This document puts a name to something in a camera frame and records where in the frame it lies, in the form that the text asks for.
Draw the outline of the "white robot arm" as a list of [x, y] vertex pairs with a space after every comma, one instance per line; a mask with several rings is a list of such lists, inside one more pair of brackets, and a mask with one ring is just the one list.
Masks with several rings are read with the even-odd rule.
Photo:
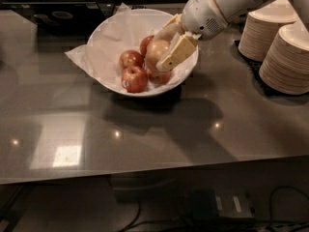
[[[197, 42], [210, 40], [224, 31], [239, 15], [261, 8], [270, 0], [188, 0], [180, 14], [174, 15], [154, 36], [170, 43], [155, 64], [157, 72], [167, 73], [192, 55]], [[309, 0], [288, 0], [306, 26]]]

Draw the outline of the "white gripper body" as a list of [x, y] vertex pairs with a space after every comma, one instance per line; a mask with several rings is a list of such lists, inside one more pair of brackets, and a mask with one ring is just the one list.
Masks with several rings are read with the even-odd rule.
[[228, 22], [215, 0], [188, 0], [182, 12], [183, 28], [209, 40], [224, 31]]

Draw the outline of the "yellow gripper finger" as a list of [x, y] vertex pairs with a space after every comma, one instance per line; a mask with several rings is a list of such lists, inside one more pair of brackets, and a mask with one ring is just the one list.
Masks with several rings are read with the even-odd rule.
[[154, 35], [154, 41], [178, 41], [183, 37], [184, 33], [185, 31], [183, 29], [182, 15], [175, 14]]
[[159, 59], [155, 67], [162, 73], [167, 73], [173, 70], [189, 58], [197, 49], [199, 37], [190, 32], [185, 32], [180, 35], [177, 33], [166, 53]]

